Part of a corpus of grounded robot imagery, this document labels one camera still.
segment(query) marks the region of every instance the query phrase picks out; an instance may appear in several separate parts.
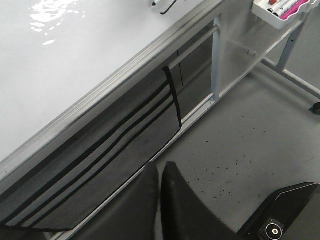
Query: gray fabric cover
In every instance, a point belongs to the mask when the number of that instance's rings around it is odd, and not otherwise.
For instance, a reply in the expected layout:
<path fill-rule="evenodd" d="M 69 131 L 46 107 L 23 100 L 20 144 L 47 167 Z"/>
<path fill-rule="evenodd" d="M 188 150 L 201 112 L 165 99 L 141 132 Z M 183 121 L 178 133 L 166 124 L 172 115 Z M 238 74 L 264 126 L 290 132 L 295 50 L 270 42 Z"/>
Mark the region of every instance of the gray fabric cover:
<path fill-rule="evenodd" d="M 73 229 L 181 128 L 166 69 L 135 85 L 0 196 L 0 224 Z"/>

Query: caster wheel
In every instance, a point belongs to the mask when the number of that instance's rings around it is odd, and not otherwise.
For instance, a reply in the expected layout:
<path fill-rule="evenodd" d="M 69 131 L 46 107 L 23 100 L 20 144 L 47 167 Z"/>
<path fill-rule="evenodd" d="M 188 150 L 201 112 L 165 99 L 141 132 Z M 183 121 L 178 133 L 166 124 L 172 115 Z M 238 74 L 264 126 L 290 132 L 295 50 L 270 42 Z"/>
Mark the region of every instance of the caster wheel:
<path fill-rule="evenodd" d="M 315 105 L 313 105 L 313 107 L 311 108 L 311 111 L 314 114 L 320 115 L 320 102 L 318 102 Z"/>

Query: pink marker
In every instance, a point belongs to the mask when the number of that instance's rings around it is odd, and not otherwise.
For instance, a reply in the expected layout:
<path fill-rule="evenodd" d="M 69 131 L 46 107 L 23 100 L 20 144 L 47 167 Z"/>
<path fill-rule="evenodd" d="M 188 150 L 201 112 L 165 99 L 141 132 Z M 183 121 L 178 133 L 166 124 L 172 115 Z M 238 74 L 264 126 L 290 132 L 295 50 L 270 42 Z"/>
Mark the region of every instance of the pink marker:
<path fill-rule="evenodd" d="M 299 0 L 295 5 L 293 5 L 288 11 L 280 16 L 282 20 L 287 20 L 292 14 L 298 12 L 301 5 L 309 2 L 309 0 Z"/>

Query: marker holder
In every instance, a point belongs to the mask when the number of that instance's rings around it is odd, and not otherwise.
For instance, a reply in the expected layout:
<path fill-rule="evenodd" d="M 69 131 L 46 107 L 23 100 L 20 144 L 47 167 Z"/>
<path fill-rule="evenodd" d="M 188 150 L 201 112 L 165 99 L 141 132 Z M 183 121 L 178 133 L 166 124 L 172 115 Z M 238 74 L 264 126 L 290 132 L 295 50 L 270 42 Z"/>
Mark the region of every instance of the marker holder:
<path fill-rule="evenodd" d="M 268 11 L 271 7 L 269 0 L 254 0 L 252 12 L 276 29 L 283 29 L 286 25 L 292 23 L 301 13 L 309 13 L 312 9 L 318 7 L 319 4 L 320 0 L 309 0 L 302 4 L 298 11 L 290 15 L 286 20 L 282 20 Z"/>

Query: white tabletop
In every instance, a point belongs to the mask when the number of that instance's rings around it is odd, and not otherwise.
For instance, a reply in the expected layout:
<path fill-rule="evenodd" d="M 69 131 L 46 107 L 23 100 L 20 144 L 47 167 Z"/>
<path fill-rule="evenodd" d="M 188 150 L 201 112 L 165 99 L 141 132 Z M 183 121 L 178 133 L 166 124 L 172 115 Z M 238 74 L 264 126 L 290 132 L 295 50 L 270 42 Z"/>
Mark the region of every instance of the white tabletop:
<path fill-rule="evenodd" d="M 152 1 L 1 1 L 0 163 L 204 0 Z"/>

